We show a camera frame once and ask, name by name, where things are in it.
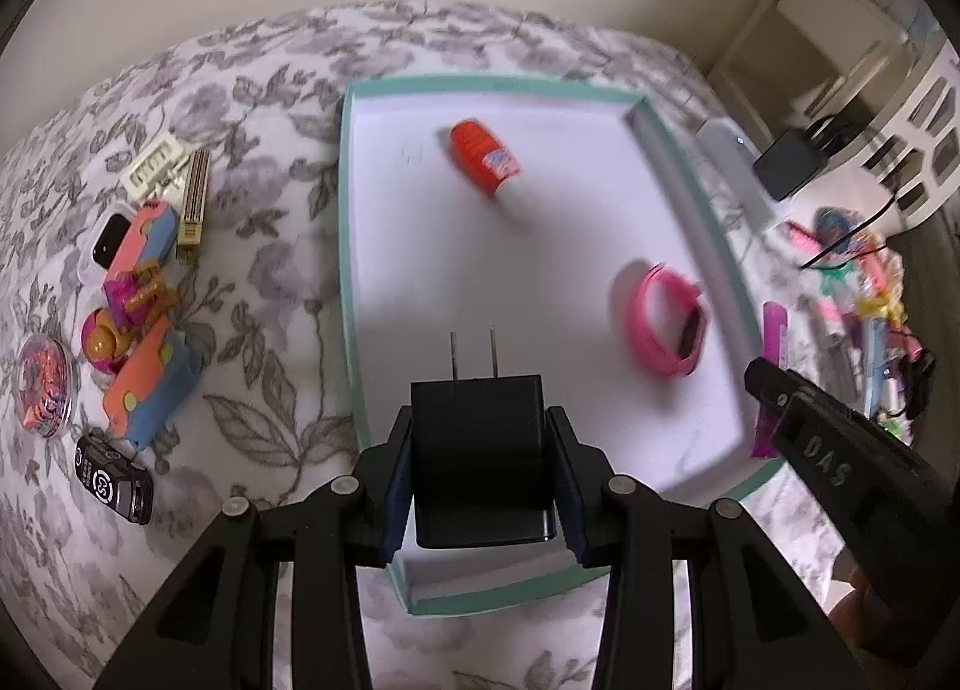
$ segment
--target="pink band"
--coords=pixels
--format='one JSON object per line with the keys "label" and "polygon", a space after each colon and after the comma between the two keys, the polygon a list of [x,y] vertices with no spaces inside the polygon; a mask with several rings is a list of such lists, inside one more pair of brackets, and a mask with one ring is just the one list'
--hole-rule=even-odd
{"label": "pink band", "polygon": [[[650,326],[647,294],[656,283],[662,285],[670,300],[676,304],[678,314],[687,317],[698,314],[696,331],[685,356],[668,349]],[[673,270],[657,265],[637,285],[637,291],[627,306],[627,337],[640,363],[656,375],[664,378],[689,376],[700,361],[708,319],[707,310],[700,303],[700,288]]]}

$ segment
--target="pink watch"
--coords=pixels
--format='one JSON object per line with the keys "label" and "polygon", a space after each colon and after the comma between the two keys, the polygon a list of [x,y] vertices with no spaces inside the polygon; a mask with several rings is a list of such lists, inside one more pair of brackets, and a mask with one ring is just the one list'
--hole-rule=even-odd
{"label": "pink watch", "polygon": [[[650,324],[648,302],[651,287],[661,286],[676,309],[685,317],[676,349],[665,344]],[[679,273],[657,265],[637,285],[627,306],[627,337],[644,367],[658,376],[689,376],[700,361],[709,315],[700,302],[700,288]]]}

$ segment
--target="black toy car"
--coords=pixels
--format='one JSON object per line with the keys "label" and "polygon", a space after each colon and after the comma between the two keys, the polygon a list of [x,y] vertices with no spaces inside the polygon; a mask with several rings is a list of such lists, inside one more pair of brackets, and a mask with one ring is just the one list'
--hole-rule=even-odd
{"label": "black toy car", "polygon": [[143,465],[127,460],[102,440],[83,436],[77,441],[74,467],[80,483],[98,501],[136,525],[150,522],[154,480]]}

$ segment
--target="purple pen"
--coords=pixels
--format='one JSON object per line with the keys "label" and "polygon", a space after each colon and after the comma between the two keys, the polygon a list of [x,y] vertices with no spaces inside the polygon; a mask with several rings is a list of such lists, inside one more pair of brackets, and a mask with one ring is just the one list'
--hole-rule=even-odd
{"label": "purple pen", "polygon": [[[763,304],[763,359],[778,367],[786,367],[786,308],[780,303]],[[761,407],[757,412],[753,458],[774,458],[776,449],[771,439],[776,429],[776,417]]]}

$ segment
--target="human hand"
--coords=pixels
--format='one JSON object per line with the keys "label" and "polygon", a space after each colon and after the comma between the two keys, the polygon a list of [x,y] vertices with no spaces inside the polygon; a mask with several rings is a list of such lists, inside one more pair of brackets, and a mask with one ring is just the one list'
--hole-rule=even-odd
{"label": "human hand", "polygon": [[870,583],[858,567],[853,568],[848,581],[853,585],[853,591],[833,607],[829,619],[860,664],[872,690],[899,690],[906,683],[909,672],[904,667],[878,658],[863,649],[867,632],[863,599]]}

